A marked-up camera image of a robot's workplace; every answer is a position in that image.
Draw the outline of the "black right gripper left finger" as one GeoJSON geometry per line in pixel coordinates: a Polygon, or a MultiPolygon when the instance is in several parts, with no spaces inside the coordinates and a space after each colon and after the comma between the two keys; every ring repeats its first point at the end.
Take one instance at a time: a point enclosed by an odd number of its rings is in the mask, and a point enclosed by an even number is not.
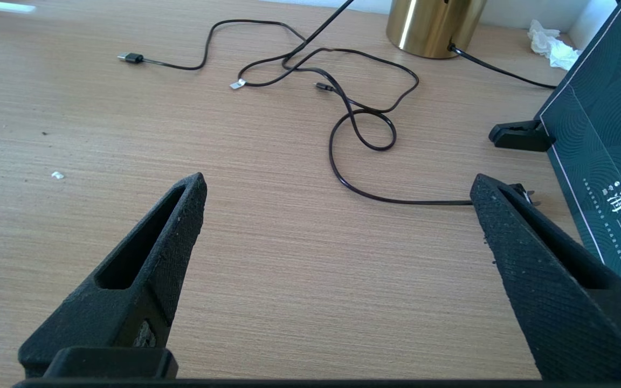
{"type": "Polygon", "coordinates": [[[28,378],[62,349],[165,347],[204,221],[202,174],[175,183],[20,346],[28,378]]]}

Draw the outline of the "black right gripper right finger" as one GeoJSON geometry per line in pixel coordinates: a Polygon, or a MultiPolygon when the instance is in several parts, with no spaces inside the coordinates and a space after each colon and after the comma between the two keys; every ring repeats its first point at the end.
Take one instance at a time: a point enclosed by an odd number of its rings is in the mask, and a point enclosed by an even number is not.
{"type": "Polygon", "coordinates": [[[621,277],[488,175],[470,198],[543,380],[621,380],[621,277]]]}

